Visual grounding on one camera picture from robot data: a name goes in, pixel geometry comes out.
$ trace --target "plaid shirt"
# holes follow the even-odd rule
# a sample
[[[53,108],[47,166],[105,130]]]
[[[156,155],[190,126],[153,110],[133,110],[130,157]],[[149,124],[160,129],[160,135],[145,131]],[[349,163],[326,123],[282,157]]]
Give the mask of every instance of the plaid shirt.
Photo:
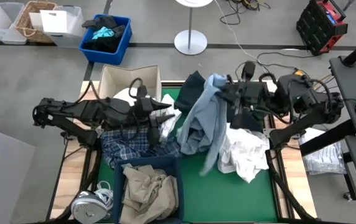
[[[123,135],[121,135],[119,129],[105,131],[101,135],[102,156],[112,169],[115,168],[115,163],[121,160],[180,155],[180,148],[176,141],[172,139],[149,147],[147,126],[140,126],[137,136],[132,140],[128,140],[134,136],[135,132],[136,127],[132,127],[123,129]]]

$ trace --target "green table surface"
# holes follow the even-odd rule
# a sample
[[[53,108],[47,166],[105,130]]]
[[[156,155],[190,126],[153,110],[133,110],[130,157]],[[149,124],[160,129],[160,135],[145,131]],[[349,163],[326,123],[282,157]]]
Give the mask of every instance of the green table surface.
[[[169,94],[176,99],[179,90],[179,88],[167,87],[163,88],[162,94]],[[182,123],[183,119],[180,119],[176,127]],[[205,154],[196,154],[180,160],[184,183],[185,222],[275,222],[277,220],[267,170],[259,172],[250,184],[235,172],[221,173],[217,165],[205,177],[201,177],[199,172],[204,160]],[[102,160],[98,181],[108,181],[113,187],[113,176],[113,170]]]

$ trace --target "wooden table frame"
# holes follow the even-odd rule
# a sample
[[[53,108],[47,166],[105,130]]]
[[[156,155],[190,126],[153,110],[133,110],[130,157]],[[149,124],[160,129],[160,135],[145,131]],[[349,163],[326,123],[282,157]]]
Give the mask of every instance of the wooden table frame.
[[[178,85],[182,85],[182,83],[183,82],[162,81],[162,86],[177,87]],[[99,82],[93,82],[93,84],[98,87]],[[88,82],[83,82],[80,93],[84,92],[87,85]],[[83,100],[92,99],[95,99],[95,95],[90,89],[84,96]],[[83,128],[88,128],[77,120],[75,120],[74,123]],[[265,119],[266,128],[284,128],[285,126],[286,125],[279,120],[273,119],[272,116],[267,116]],[[289,146],[299,147],[298,142],[293,139],[289,142]],[[77,140],[69,141],[65,148],[65,155],[70,154],[77,148],[79,148]],[[47,220],[60,215],[65,207],[73,200],[75,194],[78,192],[80,186],[84,183],[93,168],[95,155],[95,151],[91,152],[90,150],[82,149],[61,163],[58,179],[55,183],[54,194],[47,214]],[[298,202],[304,207],[307,213],[316,217],[314,202],[312,200],[300,151],[288,147],[284,148],[273,160],[273,163],[275,169],[279,172]],[[299,218],[298,214],[293,211],[292,206],[272,178],[271,184],[274,194],[276,216],[278,218]]]

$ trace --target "blue plastic bin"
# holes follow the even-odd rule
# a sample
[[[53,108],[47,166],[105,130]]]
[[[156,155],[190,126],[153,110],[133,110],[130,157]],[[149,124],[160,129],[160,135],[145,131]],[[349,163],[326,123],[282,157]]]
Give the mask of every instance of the blue plastic bin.
[[[97,14],[93,19],[101,16],[109,16],[107,14]],[[80,44],[80,50],[84,53],[85,57],[90,62],[99,62],[99,63],[107,63],[111,65],[119,65],[121,61],[123,61],[124,54],[126,53],[129,40],[133,35],[133,31],[131,30],[131,20],[127,17],[113,16],[117,25],[125,25],[126,30],[124,31],[123,36],[121,37],[120,43],[118,44],[117,51],[115,53],[108,52],[100,52],[96,50],[88,50],[83,49],[83,43],[89,41],[93,37],[93,33],[95,30],[89,28],[85,32],[84,38]]]
[[[178,185],[178,209],[164,220],[154,220],[150,223],[157,224],[179,224],[184,219],[184,189],[182,184],[182,176],[180,173],[180,166],[178,158],[174,156],[159,156],[146,157],[140,159],[129,159],[119,161],[115,166],[115,184],[113,186],[113,223],[119,223],[121,211],[123,209],[122,199],[124,195],[124,184],[126,176],[123,174],[122,164],[131,164],[132,166],[152,165],[153,169],[163,169],[167,175],[177,178]]]

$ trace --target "wooden tabletop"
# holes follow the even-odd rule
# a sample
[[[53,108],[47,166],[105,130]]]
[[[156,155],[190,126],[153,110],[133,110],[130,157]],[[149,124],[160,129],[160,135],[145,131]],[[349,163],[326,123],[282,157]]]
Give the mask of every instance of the wooden tabletop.
[[[96,88],[98,88],[99,82],[93,82]],[[88,82],[84,81],[81,87],[80,95],[85,91]],[[90,90],[84,96],[84,100],[95,99],[93,91]],[[75,120],[74,123],[88,128],[81,122]],[[286,125],[275,119],[276,128],[284,128]],[[291,140],[289,145],[292,147],[299,147],[298,142]],[[69,141],[66,147],[65,155],[70,154],[74,150],[78,149],[79,145],[77,140]],[[82,149],[77,153],[71,155],[62,164],[62,169],[57,184],[57,190],[55,193],[54,203],[52,206],[52,211],[50,218],[58,217],[66,206],[73,200],[75,194],[80,186],[80,180],[83,172],[83,165],[85,160],[86,150]],[[290,191],[296,197],[298,202],[304,207],[304,209],[313,217],[316,217],[316,211],[314,207],[314,201],[312,199],[311,190],[309,189],[308,179],[305,172],[304,164],[302,162],[301,153],[299,150],[285,148],[281,152],[283,158],[284,169],[286,172],[286,178],[288,181],[288,186]],[[275,168],[278,170],[276,159],[274,160]],[[284,198],[283,192],[278,187],[279,201],[281,204],[282,215],[284,218],[288,217],[286,210],[286,200]]]

